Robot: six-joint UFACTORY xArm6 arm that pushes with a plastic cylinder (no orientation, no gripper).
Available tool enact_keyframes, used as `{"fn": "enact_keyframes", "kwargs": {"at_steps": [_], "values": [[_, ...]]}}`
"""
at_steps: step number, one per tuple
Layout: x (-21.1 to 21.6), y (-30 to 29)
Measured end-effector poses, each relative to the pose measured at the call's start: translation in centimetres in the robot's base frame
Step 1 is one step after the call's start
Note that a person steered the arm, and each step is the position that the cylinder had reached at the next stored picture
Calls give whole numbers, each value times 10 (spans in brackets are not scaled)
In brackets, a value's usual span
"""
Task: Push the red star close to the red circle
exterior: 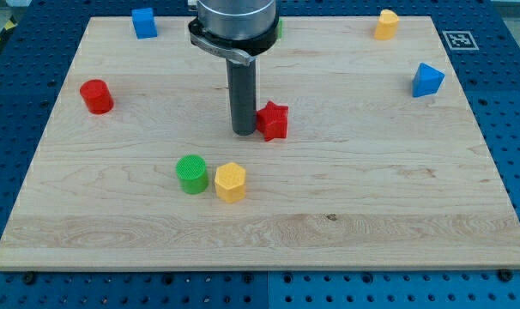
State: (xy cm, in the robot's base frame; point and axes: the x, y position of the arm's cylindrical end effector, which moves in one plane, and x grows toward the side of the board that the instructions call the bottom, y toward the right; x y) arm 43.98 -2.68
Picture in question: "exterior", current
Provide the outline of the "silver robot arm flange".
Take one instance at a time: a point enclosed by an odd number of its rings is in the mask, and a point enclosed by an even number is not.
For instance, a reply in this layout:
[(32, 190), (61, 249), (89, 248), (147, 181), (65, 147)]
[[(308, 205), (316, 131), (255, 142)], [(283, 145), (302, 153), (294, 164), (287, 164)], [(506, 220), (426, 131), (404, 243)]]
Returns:
[(219, 58), (249, 66), (276, 42), (276, 0), (198, 0), (190, 42)]

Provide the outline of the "green block behind arm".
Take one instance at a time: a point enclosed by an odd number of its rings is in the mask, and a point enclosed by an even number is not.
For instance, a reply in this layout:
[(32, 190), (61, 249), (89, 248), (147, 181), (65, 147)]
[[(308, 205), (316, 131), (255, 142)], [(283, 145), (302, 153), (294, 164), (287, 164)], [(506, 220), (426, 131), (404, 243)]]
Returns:
[(283, 28), (283, 20), (282, 20), (282, 18), (280, 18), (278, 20), (278, 24), (277, 24), (277, 39), (282, 38), (282, 28)]

